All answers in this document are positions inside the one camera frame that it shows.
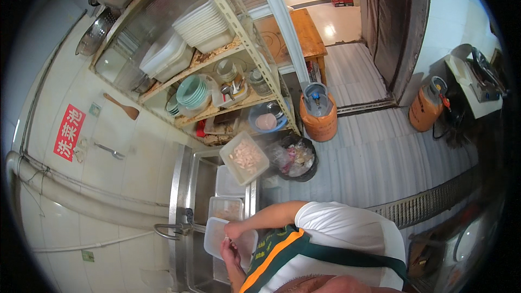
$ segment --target black trash bin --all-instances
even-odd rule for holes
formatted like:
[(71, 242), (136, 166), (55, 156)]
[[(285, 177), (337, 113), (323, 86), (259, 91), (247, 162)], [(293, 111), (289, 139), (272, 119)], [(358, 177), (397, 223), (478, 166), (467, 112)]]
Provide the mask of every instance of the black trash bin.
[(311, 140), (309, 140), (307, 138), (304, 138), (304, 137), (297, 136), (295, 134), (290, 134), (290, 135), (284, 137), (283, 139), (281, 139), (278, 142), (278, 144), (280, 146), (284, 147), (284, 148), (288, 148), (290, 145), (297, 144), (300, 140), (302, 140), (304, 145), (306, 147), (310, 148), (311, 151), (313, 152), (313, 155), (315, 155), (315, 159), (313, 160), (313, 164), (311, 165), (309, 170), (307, 170), (302, 175), (297, 176), (297, 177), (290, 177), (287, 174), (282, 173), (281, 170), (279, 169), (278, 165), (274, 164), (272, 162), (272, 159), (270, 158), (270, 167), (271, 167), (271, 169), (275, 173), (277, 173), (284, 180), (297, 181), (297, 182), (306, 182), (306, 181), (311, 180), (315, 176), (315, 173), (317, 172), (317, 168), (318, 168), (318, 155), (317, 155), (317, 152), (315, 150), (315, 146), (313, 146), (313, 142)]

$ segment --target floor drain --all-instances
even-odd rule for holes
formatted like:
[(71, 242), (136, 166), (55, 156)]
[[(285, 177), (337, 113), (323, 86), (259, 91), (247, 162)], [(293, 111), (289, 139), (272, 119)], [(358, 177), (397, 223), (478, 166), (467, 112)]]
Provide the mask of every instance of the floor drain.
[(481, 177), (476, 165), (433, 189), (366, 209), (390, 219), (401, 230), (450, 209), (480, 185)]

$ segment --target orange stripe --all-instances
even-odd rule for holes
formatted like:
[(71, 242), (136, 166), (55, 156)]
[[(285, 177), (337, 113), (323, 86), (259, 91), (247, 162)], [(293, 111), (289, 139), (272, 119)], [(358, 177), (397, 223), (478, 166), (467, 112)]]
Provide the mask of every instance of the orange stripe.
[(284, 248), (295, 242), (296, 239), (302, 237), (304, 235), (304, 230), (299, 229), (298, 232), (291, 233), (286, 240), (277, 243), (268, 257), (264, 260), (262, 264), (246, 279), (246, 282), (242, 285), (239, 293), (244, 293), (245, 290), (249, 289), (259, 278), (259, 276), (264, 273), (264, 271), (268, 268), (268, 265), (273, 261), (273, 259), (278, 255), (280, 251)]

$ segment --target door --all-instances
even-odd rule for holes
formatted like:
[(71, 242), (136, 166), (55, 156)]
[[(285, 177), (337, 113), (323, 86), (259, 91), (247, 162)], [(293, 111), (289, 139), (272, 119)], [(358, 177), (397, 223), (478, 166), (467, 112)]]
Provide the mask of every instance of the door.
[(400, 67), (410, 19), (411, 0), (367, 0), (367, 40), (378, 71), (392, 90)]

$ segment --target wooden table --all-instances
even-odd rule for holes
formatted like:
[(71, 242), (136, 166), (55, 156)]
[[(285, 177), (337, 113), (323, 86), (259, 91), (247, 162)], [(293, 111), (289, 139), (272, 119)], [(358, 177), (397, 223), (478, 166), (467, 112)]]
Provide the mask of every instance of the wooden table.
[[(318, 64), (322, 83), (327, 85), (326, 65), (324, 63), (324, 56), (327, 55), (327, 50), (315, 23), (313, 23), (309, 12), (305, 8), (290, 12), (290, 16), (302, 48), (302, 53), (304, 54), (304, 60), (314, 61)], [(255, 22), (255, 24), (267, 43), (268, 49), (275, 58), (277, 65), (291, 62), (288, 49), (285, 46), (275, 18), (270, 16)]]

